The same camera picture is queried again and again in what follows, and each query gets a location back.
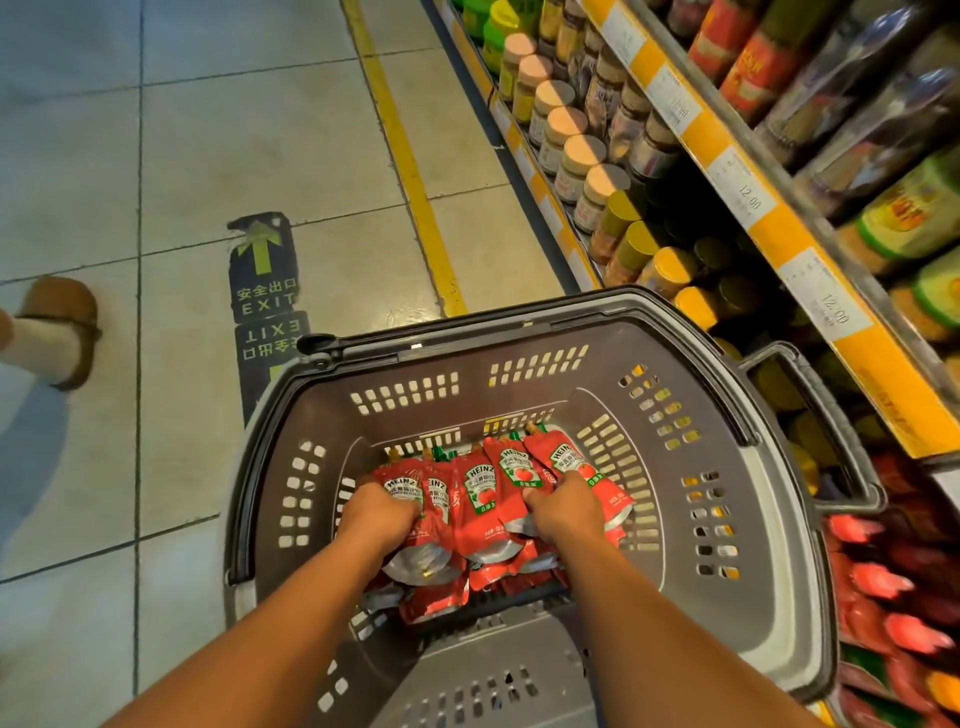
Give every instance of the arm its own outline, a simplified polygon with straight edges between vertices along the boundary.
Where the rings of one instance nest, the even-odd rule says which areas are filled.
[[[104,728],[301,725],[363,588],[419,512],[376,483],[357,488],[330,546]]]
[[[823,728],[663,596],[604,538],[603,511],[567,473],[551,496],[524,498],[560,552],[582,616],[604,718],[611,728]]]

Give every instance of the basket handle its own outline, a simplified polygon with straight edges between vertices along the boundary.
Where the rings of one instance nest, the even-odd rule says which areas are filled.
[[[846,413],[804,355],[786,342],[775,341],[745,357],[740,362],[740,368],[749,372],[772,357],[786,367],[813,414],[827,430],[853,490],[852,497],[847,500],[814,499],[817,510],[823,514],[873,514],[882,511],[887,505],[887,494],[880,485],[874,464],[860,444]]]

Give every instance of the tiled floor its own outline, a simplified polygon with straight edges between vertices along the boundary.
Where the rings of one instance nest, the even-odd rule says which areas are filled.
[[[313,331],[441,310],[335,0],[17,5],[0,307],[68,271],[104,335],[67,396],[0,365],[0,728],[85,728],[224,626],[244,428],[225,223],[290,218]],[[420,0],[360,6],[468,308],[561,295]]]

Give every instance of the green arrow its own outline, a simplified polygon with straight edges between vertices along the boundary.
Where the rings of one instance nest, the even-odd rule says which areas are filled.
[[[247,228],[247,242],[237,246],[237,255],[253,248],[253,270],[258,276],[265,276],[273,269],[270,267],[270,244],[282,245],[280,233],[259,220]]]

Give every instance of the gray plastic shopping basket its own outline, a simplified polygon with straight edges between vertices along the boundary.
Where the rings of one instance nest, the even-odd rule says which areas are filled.
[[[828,690],[836,634],[821,516],[875,511],[883,496],[792,347],[734,362],[668,303],[628,286],[355,338],[311,335],[298,348],[257,407],[235,476],[229,623],[331,541],[355,479],[385,449],[466,450],[547,422],[634,498],[621,550],[665,595],[799,700]],[[841,453],[850,500],[808,494],[744,375],[769,356]],[[551,585],[479,595],[416,628],[358,610],[310,724],[588,726],[587,655],[575,605]]]

